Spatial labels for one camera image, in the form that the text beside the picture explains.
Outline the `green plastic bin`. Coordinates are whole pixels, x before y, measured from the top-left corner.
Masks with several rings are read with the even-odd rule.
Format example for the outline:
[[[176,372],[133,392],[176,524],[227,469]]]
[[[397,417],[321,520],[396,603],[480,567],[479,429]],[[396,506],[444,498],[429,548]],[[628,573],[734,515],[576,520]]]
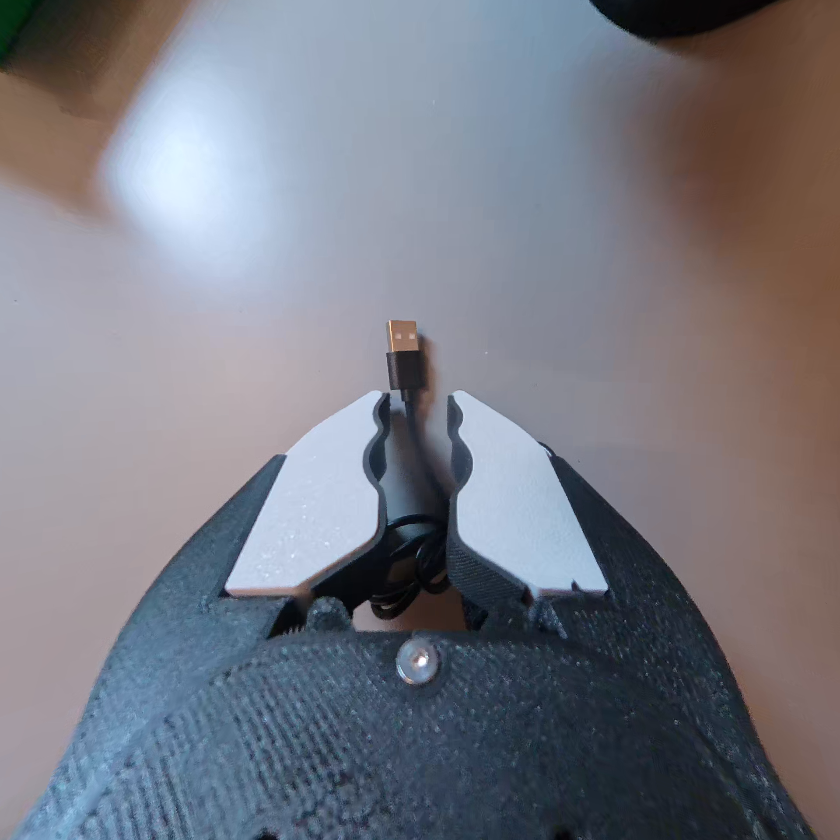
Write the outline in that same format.
[[[1,66],[11,54],[34,5],[33,1],[1,1]]]

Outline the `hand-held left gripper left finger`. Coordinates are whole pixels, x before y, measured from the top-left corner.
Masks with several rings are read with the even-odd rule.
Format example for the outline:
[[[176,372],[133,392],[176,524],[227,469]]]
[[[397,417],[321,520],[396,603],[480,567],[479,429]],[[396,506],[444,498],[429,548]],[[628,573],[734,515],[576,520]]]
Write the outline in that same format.
[[[286,453],[225,583],[234,597],[316,597],[382,540],[390,396],[371,391]]]

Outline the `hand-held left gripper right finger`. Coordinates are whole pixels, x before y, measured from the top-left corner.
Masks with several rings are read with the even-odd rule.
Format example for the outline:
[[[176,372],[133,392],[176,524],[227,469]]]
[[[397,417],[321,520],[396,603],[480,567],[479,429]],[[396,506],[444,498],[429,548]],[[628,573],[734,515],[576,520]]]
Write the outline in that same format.
[[[474,604],[604,596],[549,450],[466,391],[448,397],[448,434],[456,488],[446,564],[456,590]]]

